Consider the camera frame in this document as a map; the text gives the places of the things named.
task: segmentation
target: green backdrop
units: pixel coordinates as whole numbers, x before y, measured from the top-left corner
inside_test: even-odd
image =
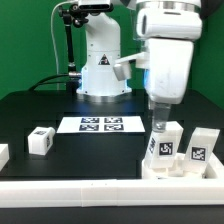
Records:
[[[0,98],[27,90],[42,78],[56,74],[50,33],[50,18],[59,0],[1,0],[0,7]],[[132,40],[130,11],[118,6],[111,17],[121,26],[121,55],[138,52],[140,44]],[[67,71],[64,26],[58,15],[54,19],[60,72]],[[84,29],[73,29],[75,61],[85,64]],[[204,21],[202,37],[195,44],[189,88],[198,90],[224,108],[224,7]],[[143,88],[141,70],[134,70],[129,81],[132,88]]]

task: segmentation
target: black table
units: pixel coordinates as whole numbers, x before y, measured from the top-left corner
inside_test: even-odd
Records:
[[[151,132],[143,90],[117,103],[90,103],[65,91],[14,92],[0,101],[0,143],[10,161],[0,181],[139,179]],[[57,129],[66,116],[140,116],[145,133],[56,134],[46,156],[30,155],[28,135],[36,128]],[[170,120],[184,128],[184,152],[195,127],[221,129],[214,153],[224,161],[224,111],[196,91],[172,107]],[[0,223],[223,223],[224,206],[142,206],[0,209]]]

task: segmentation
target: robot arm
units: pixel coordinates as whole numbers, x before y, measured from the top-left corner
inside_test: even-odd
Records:
[[[201,35],[202,21],[196,12],[200,7],[200,0],[136,1],[136,32],[145,53],[135,55],[136,67],[146,70],[145,89],[156,132],[165,131],[171,105],[179,104],[186,91],[193,41]],[[120,80],[129,76],[129,60],[116,60]]]

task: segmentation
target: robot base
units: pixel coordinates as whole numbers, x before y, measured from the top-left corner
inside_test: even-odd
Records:
[[[93,103],[115,103],[123,100],[128,100],[132,96],[132,91],[127,91],[116,96],[94,96],[77,92],[79,100],[86,100]]]

